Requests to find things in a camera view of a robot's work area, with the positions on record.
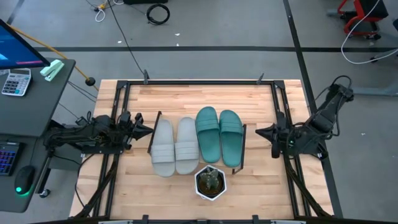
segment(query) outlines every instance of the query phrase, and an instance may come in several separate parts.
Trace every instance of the succulent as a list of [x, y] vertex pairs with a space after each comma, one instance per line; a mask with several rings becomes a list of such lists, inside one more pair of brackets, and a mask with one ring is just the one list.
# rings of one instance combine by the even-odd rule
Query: succulent
[[200, 180], [206, 182], [208, 190], [216, 189], [219, 184], [218, 169], [210, 170], [210, 167], [207, 167], [206, 172], [200, 174]]

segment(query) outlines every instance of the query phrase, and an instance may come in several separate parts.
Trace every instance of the concrete floor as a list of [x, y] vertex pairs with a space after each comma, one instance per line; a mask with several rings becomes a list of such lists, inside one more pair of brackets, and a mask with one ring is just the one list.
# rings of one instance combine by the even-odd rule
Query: concrete floor
[[[20, 0], [0, 2], [0, 19], [8, 20]], [[89, 0], [99, 4], [100, 0]], [[377, 42], [350, 39], [346, 46], [356, 48], [398, 47], [392, 36], [397, 18], [392, 9], [395, 0], [384, 0], [390, 16], [380, 22], [383, 36]], [[289, 0], [301, 47], [338, 49], [344, 41], [343, 23], [327, 17], [325, 11], [336, 8], [340, 0]], [[149, 51], [135, 52], [140, 66], [151, 78], [264, 78], [302, 79], [299, 61], [289, 29], [283, 1], [277, 0], [170, 0], [172, 13], [164, 26], [147, 24], [146, 17], [129, 6], [114, 11], [130, 46], [266, 46], [290, 47], [286, 51]], [[145, 11], [148, 5], [137, 5]], [[84, 0], [25, 0], [12, 23], [29, 35], [53, 47], [125, 47], [111, 11], [97, 23], [95, 12]], [[54, 57], [51, 52], [42, 52]], [[89, 76], [103, 78], [141, 78], [129, 52], [65, 52]], [[368, 60], [374, 53], [348, 53], [355, 61]], [[396, 57], [375, 64], [353, 65], [340, 53], [303, 53], [314, 95], [338, 75], [349, 75], [356, 86], [386, 86], [398, 73]], [[83, 83], [76, 71], [72, 82]], [[345, 218], [398, 222], [398, 152], [395, 128], [398, 125], [396, 98], [356, 96], [340, 111], [342, 135], [327, 142], [331, 166]], [[60, 101], [78, 116], [93, 110], [94, 103], [82, 98], [69, 86]], [[54, 119], [72, 124], [75, 117], [58, 107]], [[52, 195], [44, 200], [34, 196], [25, 213], [0, 212], [5, 223], [29, 223], [65, 219], [73, 197], [76, 172], [56, 170], [47, 187]]]

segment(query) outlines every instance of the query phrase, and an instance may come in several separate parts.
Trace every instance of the desk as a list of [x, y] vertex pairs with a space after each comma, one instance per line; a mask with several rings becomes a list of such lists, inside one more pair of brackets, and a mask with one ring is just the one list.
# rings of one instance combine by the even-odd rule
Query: desk
[[[65, 66], [60, 73], [48, 82], [40, 74], [42, 68], [33, 68], [33, 82], [25, 96], [0, 95], [0, 141], [16, 141], [25, 144], [14, 172], [9, 177], [0, 177], [0, 211], [24, 212], [34, 194], [35, 188], [42, 174], [47, 151], [43, 146], [41, 135], [51, 123], [51, 117], [63, 89], [75, 66], [74, 60], [61, 60]], [[3, 86], [6, 76], [0, 77]], [[33, 153], [32, 166], [35, 167], [34, 181], [30, 193], [21, 196], [15, 193], [14, 181], [19, 169], [29, 165]]]
[[[103, 80], [98, 93], [94, 115], [111, 115], [117, 80]], [[305, 121], [308, 109], [300, 80], [285, 80], [287, 98], [293, 122]], [[124, 90], [119, 100], [118, 115]], [[171, 120], [174, 135], [182, 116], [195, 117], [204, 106], [213, 106], [219, 114], [229, 109], [237, 112], [246, 130], [244, 169], [235, 175], [225, 167], [227, 191], [214, 202], [201, 199], [194, 190], [194, 173], [163, 178], [154, 174], [147, 147], [150, 135], [132, 142], [132, 150], [119, 160], [114, 190], [111, 219], [151, 220], [192, 219], [260, 219], [293, 218], [283, 159], [271, 158], [271, 144], [254, 130], [276, 122], [271, 88], [265, 85], [134, 85], [129, 92], [128, 110], [132, 117], [141, 112], [144, 124], [154, 127], [157, 112]], [[300, 156], [305, 183], [317, 202], [333, 213], [321, 162], [312, 157]], [[93, 156], [82, 167], [77, 189], [87, 202], [98, 185], [102, 155]], [[297, 200], [300, 214], [303, 206], [299, 190]], [[100, 215], [106, 200], [102, 199]], [[82, 209], [73, 199], [70, 215]]]
[[[40, 74], [43, 68], [31, 68], [33, 81], [25, 96], [0, 95], [0, 134], [40, 137], [44, 133], [76, 64], [74, 60], [61, 61], [65, 66], [51, 82]], [[0, 77], [1, 88], [6, 79], [7, 75]]]

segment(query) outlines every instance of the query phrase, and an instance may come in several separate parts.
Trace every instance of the red chair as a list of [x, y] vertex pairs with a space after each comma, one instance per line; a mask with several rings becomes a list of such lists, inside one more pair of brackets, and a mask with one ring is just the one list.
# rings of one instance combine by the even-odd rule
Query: red chair
[[[354, 6], [356, 11], [345, 12], [342, 11], [341, 8], [347, 3], [347, 0], [343, 0], [340, 6], [337, 9], [337, 13], [340, 14], [340, 18], [346, 21], [346, 25], [344, 26], [344, 32], [349, 34], [351, 32], [351, 28], [356, 25], [356, 22], [359, 22], [363, 19], [374, 7], [377, 3], [377, 0], [354, 0]], [[380, 39], [381, 36], [377, 34], [379, 32], [379, 27], [376, 22], [380, 21], [388, 16], [388, 12], [386, 6], [384, 5], [383, 0], [380, 0], [377, 6], [374, 8], [372, 13], [365, 18], [362, 23], [365, 21], [368, 22], [368, 27], [364, 28], [362, 23], [355, 28], [355, 31], [351, 33], [351, 35], [365, 35], [367, 38], [373, 38], [375, 40]]]

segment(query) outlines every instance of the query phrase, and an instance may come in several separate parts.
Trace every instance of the teal slide sandal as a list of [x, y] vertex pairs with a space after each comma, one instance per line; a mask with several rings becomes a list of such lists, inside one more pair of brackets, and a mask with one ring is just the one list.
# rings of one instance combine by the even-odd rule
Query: teal slide sandal
[[242, 121], [234, 111], [224, 110], [220, 114], [220, 127], [224, 164], [228, 167], [237, 167], [242, 158]]
[[197, 114], [196, 128], [203, 160], [209, 163], [217, 162], [221, 157], [221, 150], [216, 110], [211, 106], [202, 108]]

